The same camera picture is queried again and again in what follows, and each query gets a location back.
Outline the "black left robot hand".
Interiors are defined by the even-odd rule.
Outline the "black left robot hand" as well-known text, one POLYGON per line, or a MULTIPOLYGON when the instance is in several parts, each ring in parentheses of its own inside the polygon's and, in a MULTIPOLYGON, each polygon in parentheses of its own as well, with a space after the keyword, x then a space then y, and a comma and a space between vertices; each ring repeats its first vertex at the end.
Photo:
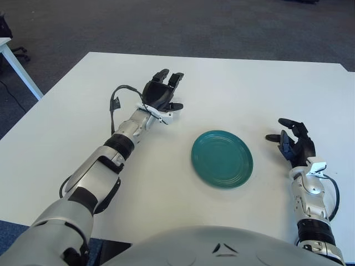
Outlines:
POLYGON ((184 77, 183 73, 173 73, 167 84, 163 81, 169 73, 168 69, 157 72, 146 84, 143 90, 143 103, 160 112, 179 111, 183 109, 182 103, 171 102, 179 82, 184 77))

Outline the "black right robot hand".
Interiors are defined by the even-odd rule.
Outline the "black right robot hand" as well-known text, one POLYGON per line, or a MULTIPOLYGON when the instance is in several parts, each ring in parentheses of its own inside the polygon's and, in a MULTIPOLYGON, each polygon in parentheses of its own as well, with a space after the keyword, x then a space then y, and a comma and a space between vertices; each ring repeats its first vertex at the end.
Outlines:
POLYGON ((282 130, 280 134, 268 134, 265 139, 278 143, 280 153, 291 163, 292 168, 307 166, 307 159, 315 157, 316 150, 304 123, 285 118, 279 118, 278 122, 292 130, 294 136, 297 137, 297 141, 291 139, 285 130, 282 130))

